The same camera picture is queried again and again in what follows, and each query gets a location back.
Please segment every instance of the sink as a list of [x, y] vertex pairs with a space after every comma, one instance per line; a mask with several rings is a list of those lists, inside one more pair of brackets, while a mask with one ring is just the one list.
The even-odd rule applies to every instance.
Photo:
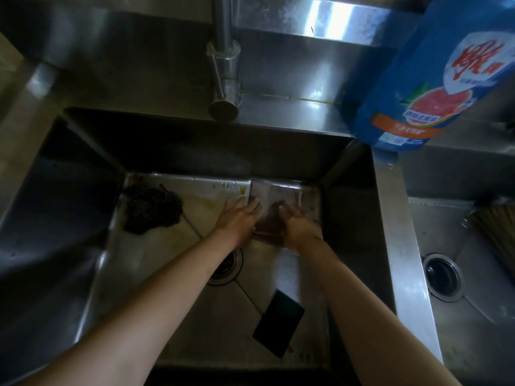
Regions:
[[488, 194], [515, 196], [515, 157], [426, 146], [400, 163], [421, 256], [447, 256], [463, 284], [453, 302], [431, 296], [444, 364], [464, 385], [513, 384], [515, 286], [466, 217]]
[[[319, 181], [351, 138], [101, 110], [68, 109], [65, 118], [54, 122], [0, 231], [0, 285], [8, 294], [0, 299], [0, 384], [78, 341], [206, 235], [225, 199], [247, 197], [255, 178], [301, 187], [302, 208], [328, 243], [396, 311], [370, 149], [323, 189]], [[134, 181], [177, 192], [180, 223], [140, 236], [123, 231], [120, 192]], [[209, 282], [147, 383], [357, 384], [304, 262], [257, 240], [236, 258], [240, 272]], [[276, 290], [306, 310], [282, 359], [252, 338]]]

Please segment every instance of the hand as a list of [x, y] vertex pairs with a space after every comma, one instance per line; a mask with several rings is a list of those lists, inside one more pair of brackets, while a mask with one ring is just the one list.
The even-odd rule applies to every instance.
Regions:
[[292, 205], [285, 203], [279, 206], [279, 214], [286, 225], [283, 233], [284, 245], [299, 254], [299, 246], [306, 241], [323, 241], [322, 228], [307, 218]]
[[254, 225], [263, 214], [264, 208], [258, 205], [257, 199], [247, 205], [245, 198], [241, 197], [233, 206], [231, 198], [228, 198], [216, 221], [215, 229], [226, 231], [234, 239], [235, 246], [243, 245], [254, 232]]

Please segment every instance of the person's right arm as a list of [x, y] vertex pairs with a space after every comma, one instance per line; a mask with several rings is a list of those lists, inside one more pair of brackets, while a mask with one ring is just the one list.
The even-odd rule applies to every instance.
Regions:
[[285, 245], [307, 260], [364, 386], [459, 386], [438, 359], [361, 282], [323, 240], [319, 225], [280, 208]]

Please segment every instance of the orange banner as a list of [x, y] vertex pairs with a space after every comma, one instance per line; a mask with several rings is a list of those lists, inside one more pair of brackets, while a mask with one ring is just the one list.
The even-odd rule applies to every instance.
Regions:
[[443, 128], [428, 129], [425, 127], [414, 126], [398, 122], [386, 115], [377, 113], [372, 118], [372, 124], [383, 131], [387, 131], [393, 135], [404, 138], [428, 139], [432, 138], [442, 131]]

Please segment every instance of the black drain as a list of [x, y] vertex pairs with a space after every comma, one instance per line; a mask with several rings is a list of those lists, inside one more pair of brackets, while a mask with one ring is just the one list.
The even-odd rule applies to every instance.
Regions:
[[243, 252], [241, 248], [235, 249], [218, 266], [211, 275], [208, 285], [226, 285], [232, 282], [240, 273], [243, 266]]
[[463, 277], [452, 259], [432, 253], [424, 259], [423, 266], [429, 292], [445, 302], [460, 300], [464, 294]]

